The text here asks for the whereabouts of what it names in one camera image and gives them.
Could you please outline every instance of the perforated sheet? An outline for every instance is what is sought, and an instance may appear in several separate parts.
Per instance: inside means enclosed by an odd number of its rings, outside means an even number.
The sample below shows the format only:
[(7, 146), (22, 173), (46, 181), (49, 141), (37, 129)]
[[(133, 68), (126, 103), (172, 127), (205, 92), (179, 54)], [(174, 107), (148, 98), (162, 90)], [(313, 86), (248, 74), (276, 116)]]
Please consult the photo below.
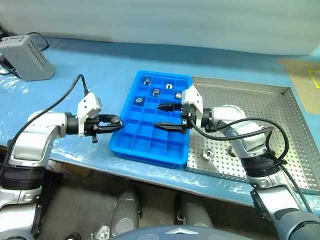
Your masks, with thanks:
[[(289, 87), (256, 83), (227, 81), (222, 79), (193, 77), (193, 84), (203, 97), (203, 107), (212, 108), (225, 104), (239, 106), (247, 117), (261, 117), (279, 123), (286, 131), (290, 149), (286, 167), (297, 184), (306, 193), (319, 194), (320, 154)], [(186, 169), (191, 172), (247, 182), (245, 171), (237, 157), (231, 156), (228, 141), (215, 141), (190, 131), (190, 146)], [(279, 131), (274, 131), (270, 146), (279, 156), (284, 149), (284, 140)], [(202, 152), (211, 148), (215, 156), (210, 161)]]

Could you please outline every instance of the floor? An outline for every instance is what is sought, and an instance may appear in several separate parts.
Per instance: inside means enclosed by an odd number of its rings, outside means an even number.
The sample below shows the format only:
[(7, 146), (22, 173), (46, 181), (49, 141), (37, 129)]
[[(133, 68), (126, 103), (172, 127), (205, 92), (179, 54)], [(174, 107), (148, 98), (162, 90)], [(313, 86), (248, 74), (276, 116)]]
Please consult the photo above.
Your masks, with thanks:
[[(83, 177), (52, 161), (50, 166), (64, 176), (43, 219), (40, 240), (63, 240), (72, 232), (87, 240), (101, 224), (111, 223), (118, 196), (132, 187), (140, 193), (140, 227), (174, 224), (177, 191), (96, 171)], [(215, 199), (201, 201), (217, 229), (255, 240), (278, 239), (274, 227), (261, 220), (254, 208)]]

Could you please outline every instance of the blue plastic tray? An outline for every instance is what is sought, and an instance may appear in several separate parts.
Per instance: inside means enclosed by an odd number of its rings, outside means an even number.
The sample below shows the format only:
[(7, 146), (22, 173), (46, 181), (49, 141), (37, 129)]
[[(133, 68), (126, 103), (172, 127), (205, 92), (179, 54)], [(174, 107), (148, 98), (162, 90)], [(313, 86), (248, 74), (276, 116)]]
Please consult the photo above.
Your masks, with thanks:
[[(146, 78), (150, 78), (149, 85), (144, 84)], [(172, 84), (173, 89), (166, 89), (166, 84)], [(121, 158), (183, 168), (188, 160), (189, 130), (187, 134), (167, 132), (154, 127), (153, 123), (181, 124), (179, 111), (160, 111), (156, 106), (181, 102), (175, 99), (176, 93), (191, 84), (191, 76), (139, 71), (120, 115), (124, 128), (113, 133), (110, 149)], [(153, 96), (154, 89), (160, 89), (158, 97)], [(137, 98), (142, 98), (143, 102), (136, 103)]]

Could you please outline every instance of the white backdrop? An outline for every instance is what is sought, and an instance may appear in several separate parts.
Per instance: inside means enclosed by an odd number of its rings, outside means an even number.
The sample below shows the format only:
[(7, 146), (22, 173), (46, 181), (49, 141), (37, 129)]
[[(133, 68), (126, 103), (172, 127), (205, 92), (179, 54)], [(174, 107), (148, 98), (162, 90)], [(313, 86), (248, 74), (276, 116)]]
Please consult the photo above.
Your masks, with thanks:
[(0, 0), (15, 34), (309, 55), (320, 0)]

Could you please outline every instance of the gray electronic box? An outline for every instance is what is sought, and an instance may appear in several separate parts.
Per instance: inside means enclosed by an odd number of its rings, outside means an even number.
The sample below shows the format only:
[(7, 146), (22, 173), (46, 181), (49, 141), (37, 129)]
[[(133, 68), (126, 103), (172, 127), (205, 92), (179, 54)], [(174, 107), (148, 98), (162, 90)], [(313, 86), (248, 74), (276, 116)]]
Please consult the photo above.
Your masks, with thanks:
[(55, 70), (30, 35), (9, 36), (0, 42), (0, 55), (25, 81), (50, 79)]

